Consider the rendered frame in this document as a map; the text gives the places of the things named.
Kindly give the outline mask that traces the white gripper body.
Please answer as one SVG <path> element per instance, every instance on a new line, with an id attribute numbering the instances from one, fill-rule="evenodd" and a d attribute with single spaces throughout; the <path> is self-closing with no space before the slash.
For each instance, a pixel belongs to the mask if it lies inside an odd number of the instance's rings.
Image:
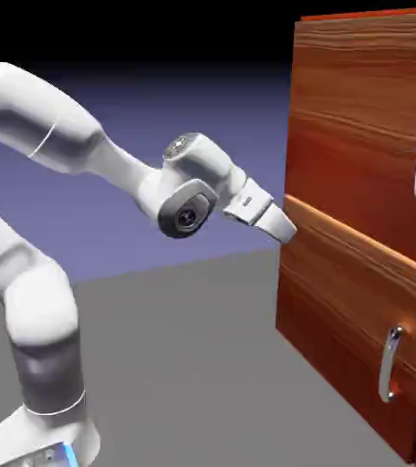
<path id="1" fill-rule="evenodd" d="M 296 226 L 274 202 L 266 208 L 255 226 L 281 244 L 287 244 L 296 234 Z"/>

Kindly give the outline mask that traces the reddish wooden cabinet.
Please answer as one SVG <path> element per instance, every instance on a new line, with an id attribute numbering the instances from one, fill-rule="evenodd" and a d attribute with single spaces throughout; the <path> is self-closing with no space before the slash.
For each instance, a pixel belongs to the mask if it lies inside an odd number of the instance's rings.
<path id="1" fill-rule="evenodd" d="M 416 467 L 416 8 L 295 27 L 276 328 Z"/>

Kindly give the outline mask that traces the small wooden cabinet door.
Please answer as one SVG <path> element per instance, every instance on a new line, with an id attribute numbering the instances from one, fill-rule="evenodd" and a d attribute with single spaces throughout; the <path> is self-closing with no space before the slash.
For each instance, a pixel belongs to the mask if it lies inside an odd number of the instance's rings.
<path id="1" fill-rule="evenodd" d="M 407 463 L 416 466 L 416 262 L 293 196 L 294 239 L 280 252 L 276 328 Z M 391 328 L 402 325 L 379 396 Z"/>

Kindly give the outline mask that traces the large wooden cabinet door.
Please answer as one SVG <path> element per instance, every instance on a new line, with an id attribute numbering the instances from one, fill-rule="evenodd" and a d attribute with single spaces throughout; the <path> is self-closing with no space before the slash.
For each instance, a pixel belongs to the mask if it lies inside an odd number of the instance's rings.
<path id="1" fill-rule="evenodd" d="M 286 190 L 416 262 L 416 8 L 295 27 Z"/>

